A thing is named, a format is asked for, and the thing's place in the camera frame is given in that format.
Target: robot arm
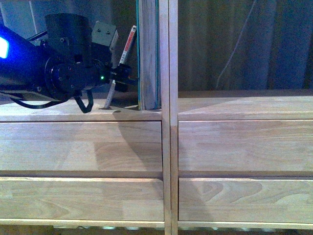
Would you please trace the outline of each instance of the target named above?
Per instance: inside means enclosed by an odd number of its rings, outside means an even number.
[[[136,85],[130,79],[131,68],[119,65],[112,69],[111,48],[117,40],[114,25],[97,22],[89,27],[86,17],[54,14],[45,18],[47,31],[26,40],[0,25],[0,94],[27,108],[47,108],[75,98],[84,113],[93,105],[91,89],[115,79]],[[30,41],[44,34],[35,46]],[[87,91],[89,105],[81,101]],[[29,105],[23,101],[50,101]]]

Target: black cable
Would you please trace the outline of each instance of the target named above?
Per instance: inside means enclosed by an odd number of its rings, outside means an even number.
[[[92,107],[93,107],[93,97],[92,97],[91,90],[87,90],[87,97],[88,97],[88,105],[87,105],[87,107],[84,105],[82,99],[79,96],[74,97],[74,99],[76,100],[76,103],[78,104],[80,110],[84,114],[89,113],[92,110]]]
[[[45,109],[45,108],[49,108],[51,106],[57,105],[57,104],[62,104],[64,102],[60,102],[60,101],[51,101],[47,104],[40,104],[40,105],[32,105],[32,104],[26,104],[18,99],[14,99],[14,98],[10,98],[12,101],[14,101],[15,103],[25,107],[25,108],[29,108],[29,109]]]
[[[40,33],[30,37],[30,38],[27,38],[26,40],[28,40],[29,42],[35,41],[36,39],[41,38],[42,36],[46,35],[47,33],[48,33],[47,30],[45,30],[45,31],[40,32]]]

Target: white cord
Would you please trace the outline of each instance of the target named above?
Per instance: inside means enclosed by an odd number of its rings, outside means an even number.
[[[33,5],[31,4],[31,1],[29,1],[29,7],[30,7],[30,12],[31,12],[31,17],[33,18],[33,24],[34,24],[34,27],[35,27],[35,34],[37,34],[38,30],[37,30],[37,26],[36,26],[34,10],[33,10]]]
[[[223,68],[222,72],[220,73],[220,75],[219,75],[219,77],[218,77],[218,79],[217,79],[217,81],[216,81],[216,86],[215,86],[215,89],[216,89],[216,90],[217,90],[217,88],[219,87],[219,83],[220,83],[221,76],[224,74],[224,72],[225,72],[225,70],[227,69],[227,67],[228,67],[228,65],[229,65],[229,63],[230,63],[230,61],[231,61],[231,59],[233,58],[233,56],[234,56],[234,54],[235,54],[235,52],[236,52],[236,49],[237,49],[238,44],[239,44],[239,42],[240,42],[240,40],[241,40],[241,37],[242,37],[243,32],[244,32],[244,29],[245,29],[245,27],[246,27],[246,24],[248,23],[248,20],[249,20],[250,15],[251,15],[251,13],[252,13],[252,11],[253,11],[253,8],[254,8],[254,5],[255,5],[256,1],[257,1],[257,0],[254,0],[254,1],[253,1],[253,4],[252,4],[251,9],[250,9],[250,11],[249,11],[249,14],[248,14],[248,16],[247,16],[247,18],[246,18],[246,21],[245,21],[245,23],[244,23],[244,25],[243,25],[243,27],[242,27],[242,29],[241,29],[241,32],[240,32],[240,34],[239,34],[239,37],[238,37],[237,43],[236,43],[236,45],[235,45],[235,48],[234,48],[232,54],[230,55],[230,58],[228,59],[228,61],[227,61],[226,65],[225,65],[225,67]]]

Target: blue light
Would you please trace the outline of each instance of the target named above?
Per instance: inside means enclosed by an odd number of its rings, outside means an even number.
[[[4,38],[0,37],[0,57],[6,59],[9,51],[9,43]]]

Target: wooden cabinet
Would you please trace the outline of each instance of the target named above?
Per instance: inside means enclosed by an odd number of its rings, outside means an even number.
[[[312,227],[313,98],[253,93],[180,95],[180,226]]]
[[[179,170],[312,175],[313,121],[180,121]]]
[[[104,103],[0,105],[0,223],[164,227],[161,112]]]
[[[3,171],[162,174],[161,123],[0,123]]]
[[[0,179],[0,218],[163,221],[158,179]]]
[[[313,223],[313,181],[180,179],[179,220]]]

